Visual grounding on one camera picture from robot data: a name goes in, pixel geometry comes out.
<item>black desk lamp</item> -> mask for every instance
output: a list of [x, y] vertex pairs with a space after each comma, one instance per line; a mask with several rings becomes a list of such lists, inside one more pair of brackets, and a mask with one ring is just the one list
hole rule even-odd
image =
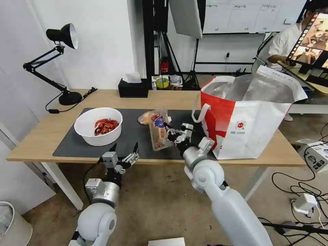
[[[64, 46], [61, 45], [60, 42], [64, 42], [66, 45], [73, 49], [78, 48], [78, 40], [76, 37], [76, 31], [72, 23], [64, 25], [60, 30], [56, 29], [48, 29], [46, 31], [47, 37], [54, 41], [55, 44], [57, 44], [56, 47], [54, 47], [52, 50], [48, 51], [47, 53], [39, 56], [38, 58], [34, 59], [33, 61], [30, 61], [28, 63], [25, 63], [23, 65], [23, 68], [34, 74], [35, 76], [39, 77], [40, 79], [44, 80], [48, 84], [51, 84], [53, 87], [56, 87], [58, 90], [62, 92], [62, 95], [59, 97], [59, 103], [61, 105], [74, 105], [82, 101], [82, 95], [78, 92], [70, 92], [66, 86], [56, 83], [53, 80], [48, 79], [46, 76], [38, 73], [36, 69], [38, 67], [41, 67], [43, 64], [46, 64], [47, 62], [55, 59], [56, 57], [64, 54]], [[46, 59], [46, 60], [40, 60], [41, 58], [45, 57], [46, 55], [58, 51], [58, 54]]]

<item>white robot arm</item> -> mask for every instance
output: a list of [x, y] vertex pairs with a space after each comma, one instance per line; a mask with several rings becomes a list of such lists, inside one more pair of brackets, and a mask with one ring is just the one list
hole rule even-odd
[[190, 144], [193, 126], [183, 124], [182, 130], [166, 125], [168, 139], [173, 141], [185, 160], [185, 173], [192, 186], [205, 192], [212, 202], [216, 220], [234, 246], [272, 246], [267, 231], [245, 202], [224, 180], [224, 171], [216, 161], [207, 159], [214, 141], [204, 137], [196, 148]]
[[86, 246], [87, 242], [92, 242], [92, 246], [106, 246], [109, 236], [115, 230], [115, 207], [119, 200], [122, 176], [139, 158], [138, 143], [133, 152], [125, 158], [119, 158], [115, 148], [116, 145], [98, 161], [105, 164], [106, 177], [103, 180], [89, 179], [85, 185], [86, 190], [92, 195], [92, 204], [79, 216], [78, 226], [69, 246]]

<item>white bowl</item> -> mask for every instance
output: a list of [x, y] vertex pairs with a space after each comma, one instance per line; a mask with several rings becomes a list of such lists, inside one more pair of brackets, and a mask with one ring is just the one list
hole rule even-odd
[[[95, 123], [101, 119], [116, 120], [119, 126], [109, 133], [95, 136]], [[95, 108], [81, 114], [74, 123], [77, 134], [93, 146], [104, 146], [114, 142], [121, 135], [123, 117], [122, 114], [113, 108]]]

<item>lamp shade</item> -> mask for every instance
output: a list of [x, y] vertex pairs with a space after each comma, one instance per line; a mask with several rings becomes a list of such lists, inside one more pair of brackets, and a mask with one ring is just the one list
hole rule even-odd
[[64, 25], [60, 30], [48, 29], [46, 31], [47, 37], [52, 41], [64, 42], [67, 46], [77, 49], [78, 39], [76, 31], [72, 23]]

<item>table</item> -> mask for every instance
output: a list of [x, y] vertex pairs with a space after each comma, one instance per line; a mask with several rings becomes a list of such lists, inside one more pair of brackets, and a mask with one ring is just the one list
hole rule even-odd
[[301, 64], [296, 64], [295, 67], [290, 67], [284, 64], [282, 61], [278, 61], [278, 64], [283, 67], [283, 71], [297, 79], [301, 86], [307, 86], [310, 89], [316, 91], [315, 95], [308, 100], [306, 104], [293, 104], [289, 110], [289, 113], [315, 113], [315, 114], [328, 114], [328, 87], [317, 85], [311, 82], [307, 82], [311, 70], [307, 74], [299, 73]]
[[[87, 90], [75, 90], [82, 95]], [[167, 109], [191, 110], [198, 91], [149, 91], [148, 98], [120, 98], [117, 90], [97, 90], [86, 100], [68, 112], [48, 114], [24, 138], [24, 140], [7, 156], [8, 161], [41, 162], [63, 192], [77, 209], [82, 209], [83, 202], [57, 166], [60, 163], [95, 163], [97, 158], [52, 156], [67, 131], [84, 108], [112, 107], [127, 109], [156, 109], [163, 105]], [[64, 110], [68, 106], [58, 106]], [[245, 200], [255, 192], [268, 174], [270, 167], [304, 167], [305, 163], [289, 144], [279, 130], [257, 159], [222, 160], [222, 166], [238, 165], [240, 167], [258, 167], [253, 178], [242, 193]], [[181, 164], [183, 160], [146, 160], [139, 159], [137, 164]]]

